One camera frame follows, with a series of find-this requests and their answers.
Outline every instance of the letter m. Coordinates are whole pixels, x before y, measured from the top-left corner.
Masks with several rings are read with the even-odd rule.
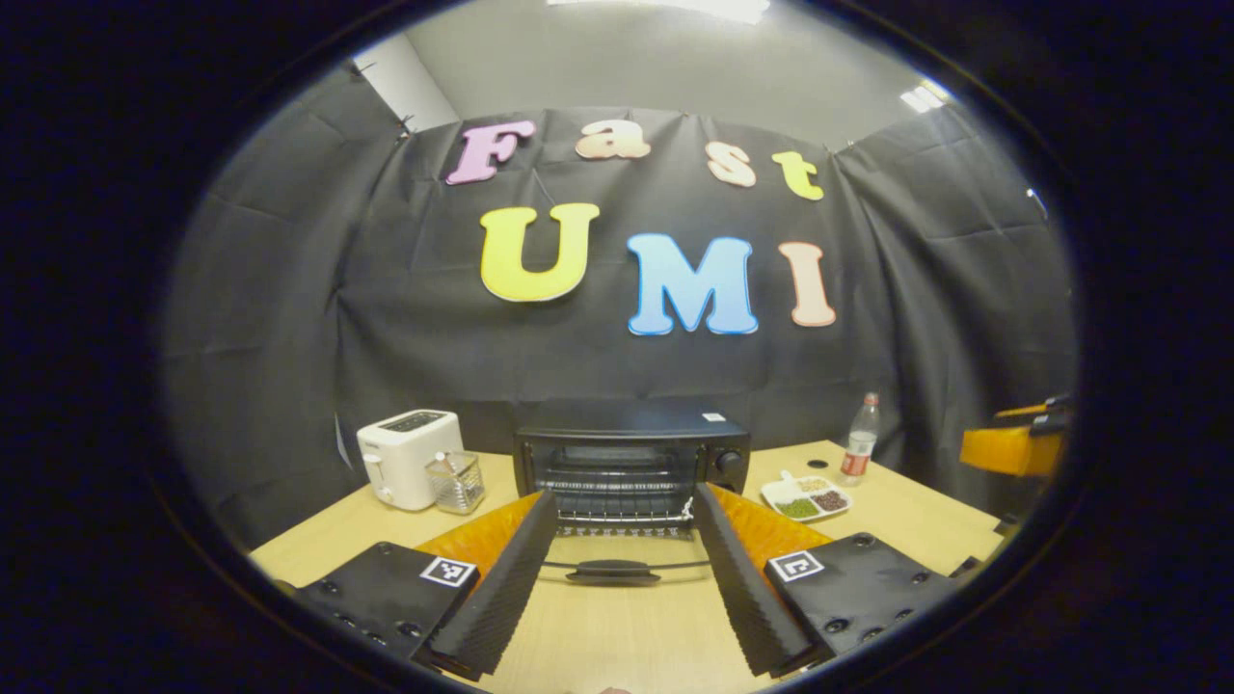
[[[690,267],[681,248],[663,233],[639,233],[626,242],[638,256],[638,315],[629,320],[634,335],[668,335],[673,319],[664,310],[668,298],[681,319],[681,325],[694,332],[711,300],[707,330],[721,335],[745,335],[759,328],[750,312],[745,259],[753,248],[740,238],[712,240],[698,269]]]

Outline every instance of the letter u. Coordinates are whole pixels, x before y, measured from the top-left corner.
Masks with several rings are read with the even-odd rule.
[[[480,279],[494,295],[506,301],[548,301],[569,294],[587,272],[587,233],[600,207],[589,203],[568,203],[549,210],[560,222],[557,264],[544,272],[523,269],[523,238],[527,225],[536,221],[531,207],[502,207],[480,217],[485,228]]]

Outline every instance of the toaster oven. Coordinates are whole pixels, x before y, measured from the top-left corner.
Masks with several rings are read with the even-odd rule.
[[[553,490],[563,535],[677,536],[695,484],[740,493],[749,457],[749,432],[707,408],[550,401],[515,433],[515,482]]]

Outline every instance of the table surface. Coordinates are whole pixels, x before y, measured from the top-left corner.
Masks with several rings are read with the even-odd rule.
[[[829,441],[755,451],[744,496],[780,470],[837,482],[844,449]],[[824,469],[808,467],[822,459]],[[365,485],[270,540],[249,558],[271,578],[304,587],[376,542],[415,547],[517,498],[510,456],[480,454],[487,489],[468,516],[436,508],[404,511],[379,501]],[[1002,541],[998,519],[966,506],[877,463],[860,485],[845,488],[849,510],[810,525],[832,537],[870,532],[944,575],[970,556],[987,559]],[[690,540],[557,537],[548,561],[632,558],[649,563],[706,561],[697,532]],[[570,569],[544,567],[494,675],[479,687],[497,694],[598,694],[615,687],[634,694],[737,694],[772,684],[753,677],[712,579],[710,567],[671,569],[653,587],[578,585]]]

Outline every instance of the black cloth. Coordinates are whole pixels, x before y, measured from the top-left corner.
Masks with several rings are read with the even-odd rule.
[[[1022,494],[1024,483],[960,464],[960,437],[996,409],[1071,388],[1070,275],[1029,182],[963,114],[913,117],[835,154],[639,109],[507,114],[396,144],[364,88],[339,73],[318,100],[301,99],[355,120],[333,123],[334,137],[305,104],[263,128],[181,251],[167,333],[172,420],[202,493],[244,543],[365,482],[336,448],[336,415],[350,461],[359,427],[415,408],[455,411],[469,449],[508,453],[521,415],[550,399],[706,401],[769,448],[843,443],[876,390],[877,461],[992,511]],[[463,130],[524,119],[537,133],[496,177],[443,183]],[[580,128],[605,119],[638,122],[650,154],[581,159]],[[714,140],[750,156],[754,188],[707,170]],[[771,161],[784,151],[818,167],[822,200],[787,188]],[[490,294],[480,216],[534,207],[523,261],[542,270],[557,261],[549,210],[563,203],[600,207],[581,284],[544,304]],[[712,238],[750,242],[759,330],[631,333],[639,269],[626,241],[643,232],[671,236],[695,267]],[[792,322],[786,241],[822,248],[835,324]]]

